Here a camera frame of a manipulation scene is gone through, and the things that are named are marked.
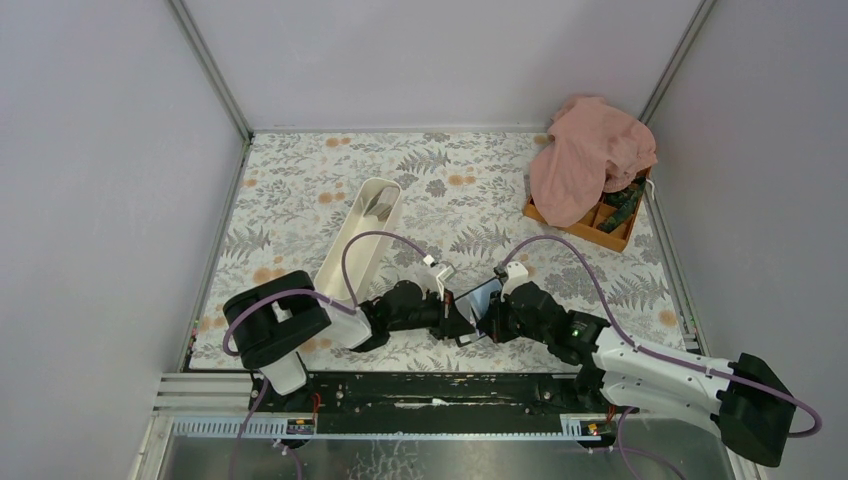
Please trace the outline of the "cream plastic oblong tray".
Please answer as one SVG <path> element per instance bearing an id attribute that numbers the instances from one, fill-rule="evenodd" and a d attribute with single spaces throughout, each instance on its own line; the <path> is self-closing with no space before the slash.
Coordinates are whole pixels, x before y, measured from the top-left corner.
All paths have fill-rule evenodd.
<path id="1" fill-rule="evenodd" d="M 378 221 L 374 217 L 365 217 L 363 213 L 369 201 L 387 186 L 396 186 L 401 190 L 388 219 Z M 316 290 L 348 306 L 355 304 L 350 290 L 354 291 L 357 300 L 363 300 L 392 242 L 391 238 L 379 233 L 393 232 L 401 215 L 400 185 L 382 178 L 366 180 L 353 198 L 341 226 L 333 231 L 334 242 L 314 279 Z"/>

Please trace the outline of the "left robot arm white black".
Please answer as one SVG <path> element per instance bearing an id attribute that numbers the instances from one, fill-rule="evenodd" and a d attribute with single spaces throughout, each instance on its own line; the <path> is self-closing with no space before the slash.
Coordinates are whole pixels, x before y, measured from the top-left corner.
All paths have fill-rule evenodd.
<path id="1" fill-rule="evenodd" d="M 477 334 L 445 288 L 400 281 L 351 306 L 317 291 L 302 270 L 232 297 L 223 313 L 225 354 L 259 372 L 267 388 L 281 396 L 307 385 L 309 374 L 298 350 L 321 334 L 356 352 L 385 345 L 396 331 L 426 330 L 438 340 L 457 341 Z"/>

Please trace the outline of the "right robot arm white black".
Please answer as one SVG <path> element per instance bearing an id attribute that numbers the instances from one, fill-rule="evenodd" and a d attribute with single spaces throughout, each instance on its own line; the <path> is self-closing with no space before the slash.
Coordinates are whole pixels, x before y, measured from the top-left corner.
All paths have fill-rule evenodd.
<path id="1" fill-rule="evenodd" d="M 780 465 L 795 406 L 762 359 L 735 361 L 625 341 L 601 317 L 565 310 L 535 283 L 488 298 L 478 328 L 496 343 L 527 338 L 578 367 L 575 387 L 591 407 L 635 407 L 675 418 L 719 438 L 754 463 Z"/>

